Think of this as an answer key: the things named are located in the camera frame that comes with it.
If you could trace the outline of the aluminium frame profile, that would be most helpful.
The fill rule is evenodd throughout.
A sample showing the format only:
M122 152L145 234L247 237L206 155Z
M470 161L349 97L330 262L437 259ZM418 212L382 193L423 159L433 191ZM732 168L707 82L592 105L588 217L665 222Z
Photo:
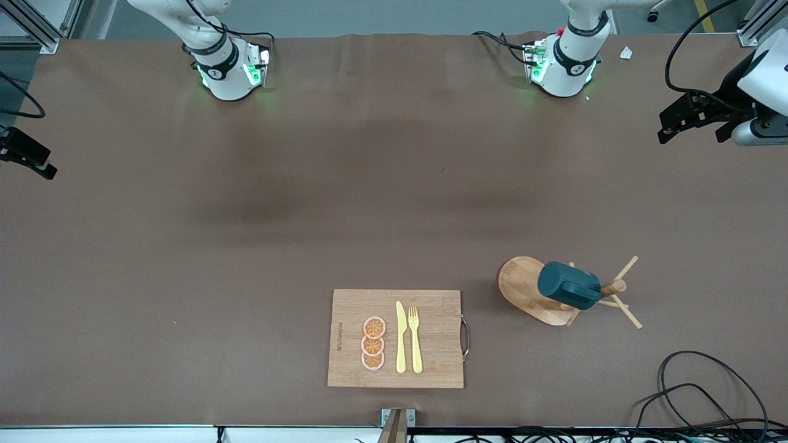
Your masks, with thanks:
M756 47L780 28L788 28L788 0L755 0L736 34L741 47Z
M55 54L70 38L85 0L0 0L0 49Z

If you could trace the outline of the wooden mug tree stand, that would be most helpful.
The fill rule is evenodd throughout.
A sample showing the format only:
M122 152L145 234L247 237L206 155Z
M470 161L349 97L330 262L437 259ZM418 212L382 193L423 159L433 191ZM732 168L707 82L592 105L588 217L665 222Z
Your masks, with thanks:
M603 282L596 275L600 280L602 298L591 308L611 306L619 309L638 330L642 330L642 323L620 297L620 294L627 290L625 275L634 264L638 263L638 259L639 257L634 255L608 282ZM537 278L544 264L546 263L531 256L516 256L509 259L503 264L497 277L500 292L509 303L543 324L570 326L581 312L588 311L588 309L576 309L563 305L543 297L538 292Z

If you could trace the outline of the bamboo cutting board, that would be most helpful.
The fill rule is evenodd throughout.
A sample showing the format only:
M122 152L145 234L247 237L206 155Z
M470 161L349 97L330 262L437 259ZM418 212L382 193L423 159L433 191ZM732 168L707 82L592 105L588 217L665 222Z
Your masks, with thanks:
M406 317L409 306L419 312L423 372L412 370L411 331L404 335L406 372L396 372L396 301ZM363 389L462 389L464 362L460 350L459 290L335 289L328 358L330 387ZM387 323L385 365L366 370L361 362L363 322L380 316Z

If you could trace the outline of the yellow plastic fork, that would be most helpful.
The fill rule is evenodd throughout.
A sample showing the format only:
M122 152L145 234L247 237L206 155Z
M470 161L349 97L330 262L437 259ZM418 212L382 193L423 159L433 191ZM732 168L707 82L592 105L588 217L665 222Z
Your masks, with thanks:
M424 370L424 364L422 360L421 344L419 341L420 319L416 306L409 306L408 308L408 325L411 331L412 370L417 375L420 375L420 373L422 373Z

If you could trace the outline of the metal table edge bracket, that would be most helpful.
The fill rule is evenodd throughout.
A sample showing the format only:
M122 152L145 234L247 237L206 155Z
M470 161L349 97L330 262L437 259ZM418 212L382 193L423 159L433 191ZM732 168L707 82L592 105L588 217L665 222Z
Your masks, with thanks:
M380 410L380 435L377 443L414 443L411 430L416 426L416 409Z

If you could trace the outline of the teal ribbed cup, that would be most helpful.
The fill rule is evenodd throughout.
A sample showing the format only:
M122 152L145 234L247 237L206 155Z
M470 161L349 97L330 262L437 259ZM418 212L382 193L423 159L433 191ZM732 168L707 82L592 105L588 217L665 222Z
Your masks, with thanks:
M543 297L576 309L589 309L602 298L596 275L557 261L544 264L537 289Z

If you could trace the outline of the white table edge rail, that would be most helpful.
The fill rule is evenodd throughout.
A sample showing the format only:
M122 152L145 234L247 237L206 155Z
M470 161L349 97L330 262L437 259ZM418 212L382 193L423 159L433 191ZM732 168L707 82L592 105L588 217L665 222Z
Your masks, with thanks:
M377 427L0 427L0 443L377 443Z

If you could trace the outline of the yellow plastic knife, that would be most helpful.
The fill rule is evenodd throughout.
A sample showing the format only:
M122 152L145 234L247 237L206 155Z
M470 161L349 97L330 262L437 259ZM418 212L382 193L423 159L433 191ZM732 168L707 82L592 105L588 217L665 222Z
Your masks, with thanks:
M406 372L406 351L404 344L404 335L408 330L408 317L404 312L404 306L399 300L396 301L396 316L397 316L397 351L396 351L396 372Z

